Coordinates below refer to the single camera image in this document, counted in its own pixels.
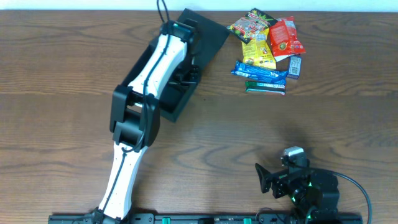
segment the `wood surface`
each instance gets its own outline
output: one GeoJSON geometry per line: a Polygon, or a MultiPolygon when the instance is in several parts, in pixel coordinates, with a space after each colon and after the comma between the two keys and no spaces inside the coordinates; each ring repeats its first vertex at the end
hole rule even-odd
{"type": "MultiPolygon", "coordinates": [[[[227,26],[244,12],[200,14],[227,26]]],[[[288,198],[261,194],[254,163],[281,170],[283,149],[301,146],[314,167],[363,185],[373,223],[397,223],[397,14],[270,14],[295,16],[307,51],[300,79],[288,80],[285,97],[245,93],[244,79],[230,74],[243,57],[230,35],[179,120],[161,120],[134,207],[290,210],[288,198]]],[[[0,12],[0,223],[46,223],[99,205],[113,160],[111,94],[159,26],[157,12],[0,12]]],[[[340,211],[366,221],[359,189],[339,181],[340,211]]]]}

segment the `colorful candy package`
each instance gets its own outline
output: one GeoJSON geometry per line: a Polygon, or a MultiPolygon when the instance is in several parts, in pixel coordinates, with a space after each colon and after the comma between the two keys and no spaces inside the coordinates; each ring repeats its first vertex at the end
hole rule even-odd
{"type": "Polygon", "coordinates": [[[254,8],[234,24],[227,27],[245,44],[249,43],[258,33],[276,24],[278,20],[254,8]]]}
{"type": "Polygon", "coordinates": [[[248,44],[242,42],[243,63],[276,69],[276,61],[266,42],[268,31],[269,29],[261,31],[248,44]]]}
{"type": "Polygon", "coordinates": [[[305,53],[305,49],[297,39],[294,17],[280,19],[270,28],[271,47],[275,60],[278,62],[293,54],[305,53]]]}

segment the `pile of snacks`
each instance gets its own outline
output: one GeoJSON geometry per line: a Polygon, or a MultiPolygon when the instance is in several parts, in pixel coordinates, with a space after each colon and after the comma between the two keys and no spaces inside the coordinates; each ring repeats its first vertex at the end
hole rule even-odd
{"type": "Polygon", "coordinates": [[[266,91],[285,95],[286,78],[298,79],[301,57],[305,49],[297,39],[292,16],[274,19],[270,15],[252,9],[234,24],[227,27],[242,41],[243,63],[236,62],[234,75],[259,82],[246,82],[246,91],[266,91]],[[271,49],[267,36],[271,38],[271,49]],[[277,71],[276,63],[289,58],[289,69],[277,71]]]}

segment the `yellow snack bag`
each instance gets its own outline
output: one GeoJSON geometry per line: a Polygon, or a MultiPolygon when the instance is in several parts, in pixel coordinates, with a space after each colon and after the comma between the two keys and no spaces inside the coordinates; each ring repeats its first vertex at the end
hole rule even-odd
{"type": "Polygon", "coordinates": [[[269,29],[261,31],[248,44],[242,42],[243,63],[262,68],[276,69],[276,61],[267,45],[269,29]]]}

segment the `wooden table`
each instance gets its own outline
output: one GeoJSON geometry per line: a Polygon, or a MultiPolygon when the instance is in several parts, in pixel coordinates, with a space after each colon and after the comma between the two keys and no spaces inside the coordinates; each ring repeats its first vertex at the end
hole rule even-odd
{"type": "MultiPolygon", "coordinates": [[[[171,12],[177,18],[179,12],[171,12]]],[[[223,25],[244,12],[201,12],[223,25]]],[[[228,37],[176,123],[161,121],[135,184],[134,206],[159,213],[290,210],[261,194],[254,163],[281,170],[304,147],[314,167],[369,192],[373,223],[398,219],[398,16],[295,16],[301,77],[287,96],[247,94],[231,75],[241,43],[228,37]]],[[[98,206],[113,160],[111,94],[159,32],[157,12],[0,12],[0,223],[46,223],[98,206]]],[[[366,202],[340,179],[340,211],[366,202]]]]}

